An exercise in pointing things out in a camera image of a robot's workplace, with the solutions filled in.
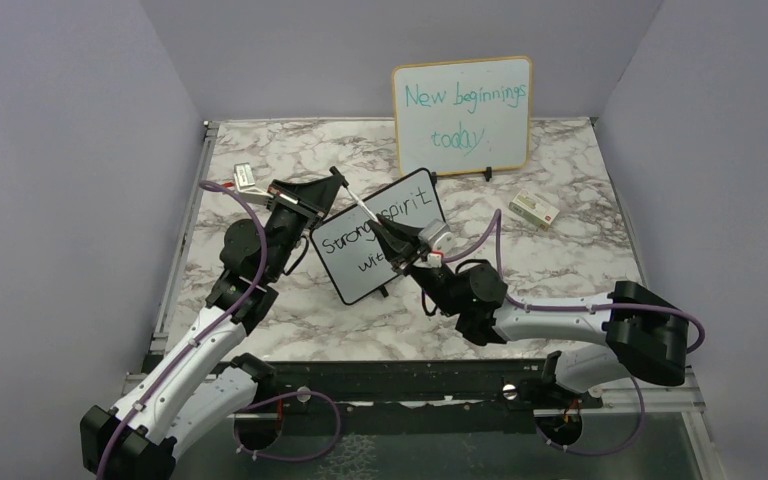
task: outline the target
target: table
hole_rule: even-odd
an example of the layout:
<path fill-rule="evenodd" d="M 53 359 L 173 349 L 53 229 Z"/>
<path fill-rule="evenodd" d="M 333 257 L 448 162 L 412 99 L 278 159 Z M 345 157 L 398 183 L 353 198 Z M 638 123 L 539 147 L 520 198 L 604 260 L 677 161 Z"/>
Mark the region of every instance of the table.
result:
<path fill-rule="evenodd" d="M 521 169 L 443 177 L 437 191 L 459 251 L 487 227 L 497 208 L 502 220 L 504 274 L 510 292 L 531 297 L 584 296 L 609 291 L 617 280 L 639 281 L 640 273 L 590 120 L 533 120 L 531 159 Z M 206 178 L 231 179 L 233 166 L 251 164 L 258 186 L 272 179 L 308 181 L 336 165 L 366 196 L 399 178 L 391 119 L 305 119 L 223 122 Z M 560 208 L 547 232 L 507 212 L 522 188 L 540 193 Z M 331 211 L 350 205 L 341 191 Z M 258 209 L 266 220 L 264 208 Z M 245 217 L 232 199 L 201 198 L 181 288 L 173 292 L 173 313 L 162 329 L 170 350 L 191 325 L 222 271 L 219 251 L 225 229 Z M 494 258 L 491 239 L 474 257 Z M 344 305 L 314 252 L 274 288 L 280 293 L 266 319 L 230 359 L 250 352 L 267 361 L 443 360 L 544 357 L 578 348 L 575 342 L 529 340 L 476 347 L 455 330 L 455 318 L 427 318 L 419 287 L 410 279 L 387 285 L 388 298 L 373 294 Z"/>

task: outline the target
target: glass panel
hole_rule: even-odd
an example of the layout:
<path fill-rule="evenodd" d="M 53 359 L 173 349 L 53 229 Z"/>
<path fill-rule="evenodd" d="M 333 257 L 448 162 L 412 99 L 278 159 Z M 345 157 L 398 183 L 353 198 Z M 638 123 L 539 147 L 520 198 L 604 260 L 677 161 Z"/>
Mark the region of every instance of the glass panel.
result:
<path fill-rule="evenodd" d="M 606 449 L 634 430 L 636 415 L 589 415 L 576 447 Z M 236 455 L 230 420 L 223 421 L 188 451 L 174 480 L 204 479 L 625 479 L 701 478 L 679 413 L 646 417 L 637 443 L 608 457 L 580 457 L 556 451 L 537 435 L 347 436 L 329 455 L 306 463 Z M 279 439 L 271 453 L 303 455 L 327 443 L 322 437 Z"/>

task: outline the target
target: red wire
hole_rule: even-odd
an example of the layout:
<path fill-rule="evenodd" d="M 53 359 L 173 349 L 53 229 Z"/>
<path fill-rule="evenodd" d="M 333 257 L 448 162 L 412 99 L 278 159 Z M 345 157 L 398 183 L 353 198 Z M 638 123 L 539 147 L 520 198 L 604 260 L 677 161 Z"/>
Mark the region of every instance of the red wire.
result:
<path fill-rule="evenodd" d="M 569 406 L 569 407 L 567 407 L 567 408 L 564 410 L 564 415 L 566 415 L 566 414 L 567 414 L 567 412 L 569 412 L 569 411 L 572 409 L 572 407 L 577 407 L 577 409 L 578 409 L 578 413 L 579 413 L 579 414 L 581 413 L 581 404 L 579 404 L 579 403 L 578 403 L 578 399 L 576 398 L 576 399 L 574 399 L 574 400 L 572 401 L 572 403 L 570 403 L 570 406 Z"/>
<path fill-rule="evenodd" d="M 281 420 L 284 419 L 284 401 L 278 401 L 278 418 L 275 420 L 275 428 L 281 429 Z"/>

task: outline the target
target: whiteboard stand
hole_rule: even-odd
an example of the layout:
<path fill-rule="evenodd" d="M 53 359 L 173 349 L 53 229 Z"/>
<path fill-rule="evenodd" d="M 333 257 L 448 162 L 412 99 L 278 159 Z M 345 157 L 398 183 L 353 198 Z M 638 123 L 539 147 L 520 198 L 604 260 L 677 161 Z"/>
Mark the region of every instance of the whiteboard stand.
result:
<path fill-rule="evenodd" d="M 481 173 L 484 175 L 484 180 L 489 182 L 493 178 L 493 167 L 487 167 Z M 437 186 L 437 172 L 431 172 L 431 185 Z"/>

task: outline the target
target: bolt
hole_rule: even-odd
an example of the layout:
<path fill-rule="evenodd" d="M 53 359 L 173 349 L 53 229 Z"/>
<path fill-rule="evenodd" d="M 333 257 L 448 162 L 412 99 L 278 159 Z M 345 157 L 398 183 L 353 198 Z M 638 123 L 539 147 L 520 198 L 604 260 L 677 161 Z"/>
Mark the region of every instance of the bolt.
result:
<path fill-rule="evenodd" d="M 298 390 L 296 390 L 296 391 L 297 391 L 297 392 L 309 392 L 309 391 L 310 391 L 310 389 L 309 389 L 309 388 L 307 388 L 307 387 L 305 387 L 305 386 L 301 386 L 301 387 L 299 387 L 299 389 L 298 389 Z M 309 402 L 309 401 L 310 401 L 310 395 L 299 395 L 299 396 L 297 396 L 297 397 L 296 397 L 296 399 L 297 399 L 298 401 L 302 402 L 302 403 L 307 403 L 307 402 Z"/>
<path fill-rule="evenodd" d="M 505 398 L 505 400 L 516 399 L 516 396 L 517 396 L 516 387 L 510 383 L 505 384 L 505 386 L 502 387 L 502 396 Z"/>
<path fill-rule="evenodd" d="M 596 385 L 595 387 L 590 387 L 590 389 L 588 389 L 587 392 L 593 398 L 601 398 L 602 394 L 604 393 L 604 390 L 602 389 L 601 385 Z"/>

